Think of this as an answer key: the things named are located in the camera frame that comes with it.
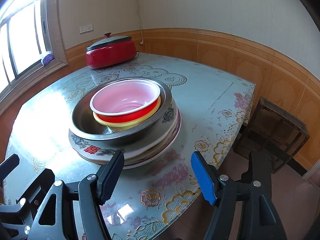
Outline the white wall socket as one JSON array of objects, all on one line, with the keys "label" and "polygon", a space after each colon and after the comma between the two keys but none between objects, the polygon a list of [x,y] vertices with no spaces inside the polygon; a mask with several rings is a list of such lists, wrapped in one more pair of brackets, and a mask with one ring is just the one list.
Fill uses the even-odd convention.
[{"label": "white wall socket", "polygon": [[90,32],[90,31],[93,31],[92,24],[83,25],[83,26],[79,27],[79,34],[83,34],[83,33]]}]

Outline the small floral double-happiness plate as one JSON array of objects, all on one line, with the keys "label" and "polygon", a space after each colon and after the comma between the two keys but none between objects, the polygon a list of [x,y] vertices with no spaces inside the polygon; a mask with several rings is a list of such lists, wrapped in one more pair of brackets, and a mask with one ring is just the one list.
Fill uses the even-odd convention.
[{"label": "small floral double-happiness plate", "polygon": [[169,132],[174,129],[177,119],[178,108],[175,100],[172,99],[168,109],[153,125],[144,129],[138,135],[120,139],[119,143],[86,140],[71,131],[68,133],[68,138],[72,148],[88,161],[106,163],[119,150],[124,153],[125,159],[131,159],[164,140]]}]

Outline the window with frame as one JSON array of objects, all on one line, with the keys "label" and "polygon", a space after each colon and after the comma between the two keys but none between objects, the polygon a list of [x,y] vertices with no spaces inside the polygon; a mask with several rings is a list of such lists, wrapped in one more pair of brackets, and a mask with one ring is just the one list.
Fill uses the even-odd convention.
[{"label": "window with frame", "polygon": [[[41,56],[55,60],[43,66]],[[1,6],[1,113],[67,66],[58,0],[4,0]]]}]

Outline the large floral double-happiness plate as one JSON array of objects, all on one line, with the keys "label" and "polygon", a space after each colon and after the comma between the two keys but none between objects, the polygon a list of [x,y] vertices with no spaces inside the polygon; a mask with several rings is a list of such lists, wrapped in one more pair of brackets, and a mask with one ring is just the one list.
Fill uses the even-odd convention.
[{"label": "large floral double-happiness plate", "polygon": [[[180,110],[177,109],[176,125],[174,128],[170,130],[169,134],[159,144],[153,146],[152,148],[148,149],[142,154],[136,157],[133,157],[131,159],[125,159],[124,169],[128,170],[131,168],[143,166],[157,159],[158,157],[163,155],[165,152],[167,152],[168,149],[172,146],[172,144],[176,140],[176,138],[178,137],[179,132],[181,130],[181,124],[182,124],[181,113],[180,113]],[[108,160],[98,160],[98,159],[92,159],[92,158],[90,159],[88,155],[85,155],[84,150],[89,148],[91,144],[88,144],[85,148],[80,148],[80,145],[76,144],[76,136],[71,135],[71,132],[69,132],[69,142],[71,143],[72,148],[76,150],[78,155],[80,155],[80,157],[82,157],[86,161],[89,161],[98,165],[108,164],[109,162]]]}]

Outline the purple-rimmed white plate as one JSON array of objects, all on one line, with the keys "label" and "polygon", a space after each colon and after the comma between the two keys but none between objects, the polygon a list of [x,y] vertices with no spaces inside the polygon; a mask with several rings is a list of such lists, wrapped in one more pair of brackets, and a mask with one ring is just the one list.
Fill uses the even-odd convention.
[{"label": "purple-rimmed white plate", "polygon": [[160,157],[174,143],[174,141],[176,140],[180,132],[180,129],[181,129],[181,114],[180,114],[180,111],[178,111],[175,127],[170,130],[169,134],[156,146],[153,146],[152,148],[148,149],[147,151],[143,152],[142,154],[132,159],[125,160],[125,165],[123,169],[129,170],[132,168],[137,168],[145,164],[148,164],[153,160],[157,159],[158,157]]}]

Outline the yellow plastic bowl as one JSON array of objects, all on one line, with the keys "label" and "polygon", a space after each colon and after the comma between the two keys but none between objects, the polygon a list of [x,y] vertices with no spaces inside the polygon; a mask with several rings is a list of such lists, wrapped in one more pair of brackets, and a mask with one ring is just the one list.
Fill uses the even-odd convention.
[{"label": "yellow plastic bowl", "polygon": [[108,127],[111,131],[121,132],[143,123],[157,112],[160,105],[161,97],[159,96],[151,105],[136,112],[119,116],[106,116],[93,112],[93,117],[99,124]]}]

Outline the dark wooden stool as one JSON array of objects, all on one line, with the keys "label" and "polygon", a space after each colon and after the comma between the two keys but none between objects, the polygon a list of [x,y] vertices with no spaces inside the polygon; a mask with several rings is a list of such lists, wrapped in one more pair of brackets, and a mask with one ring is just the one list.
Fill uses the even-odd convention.
[{"label": "dark wooden stool", "polygon": [[261,97],[248,122],[240,129],[233,151],[245,158],[250,152],[266,152],[272,173],[293,161],[310,138],[304,122]]}]

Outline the purple tissue pack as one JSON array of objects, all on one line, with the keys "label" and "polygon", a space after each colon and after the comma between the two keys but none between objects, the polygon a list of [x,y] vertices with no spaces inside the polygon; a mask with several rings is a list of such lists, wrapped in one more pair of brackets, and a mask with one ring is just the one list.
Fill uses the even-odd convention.
[{"label": "purple tissue pack", "polygon": [[43,66],[48,65],[50,62],[54,61],[55,57],[52,53],[48,53],[48,54],[43,54],[41,56],[41,63]]}]

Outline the red plastic bowl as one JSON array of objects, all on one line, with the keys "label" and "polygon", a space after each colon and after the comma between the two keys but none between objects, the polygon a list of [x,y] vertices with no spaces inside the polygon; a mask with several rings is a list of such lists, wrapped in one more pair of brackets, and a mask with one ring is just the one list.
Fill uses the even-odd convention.
[{"label": "red plastic bowl", "polygon": [[146,79],[120,80],[98,90],[89,106],[104,122],[131,122],[156,111],[161,104],[160,93],[159,85]]}]

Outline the stainless steel bowl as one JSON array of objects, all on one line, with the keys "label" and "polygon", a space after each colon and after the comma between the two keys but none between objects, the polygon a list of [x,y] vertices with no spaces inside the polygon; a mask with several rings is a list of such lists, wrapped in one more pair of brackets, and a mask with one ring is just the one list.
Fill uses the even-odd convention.
[{"label": "stainless steel bowl", "polygon": [[146,132],[172,107],[169,87],[146,78],[124,78],[89,90],[71,110],[70,131],[81,139],[122,142]]}]

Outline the grey pot lid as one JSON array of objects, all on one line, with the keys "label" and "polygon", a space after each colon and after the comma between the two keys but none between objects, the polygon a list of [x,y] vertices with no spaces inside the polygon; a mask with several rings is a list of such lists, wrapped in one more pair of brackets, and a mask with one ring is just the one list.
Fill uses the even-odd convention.
[{"label": "grey pot lid", "polygon": [[110,36],[111,33],[106,33],[105,37],[102,40],[99,40],[95,43],[93,43],[91,46],[87,47],[87,51],[104,48],[106,46],[110,46],[116,43],[126,42],[132,40],[131,36],[124,36],[124,35],[118,35],[118,36]]}]

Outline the red electric cooking pot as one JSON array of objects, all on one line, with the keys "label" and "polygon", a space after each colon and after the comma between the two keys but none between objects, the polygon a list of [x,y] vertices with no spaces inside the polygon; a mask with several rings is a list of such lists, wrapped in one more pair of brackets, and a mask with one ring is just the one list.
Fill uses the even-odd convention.
[{"label": "red electric cooking pot", "polygon": [[92,69],[110,67],[133,59],[136,53],[132,40],[122,41],[87,51],[86,63]]}]

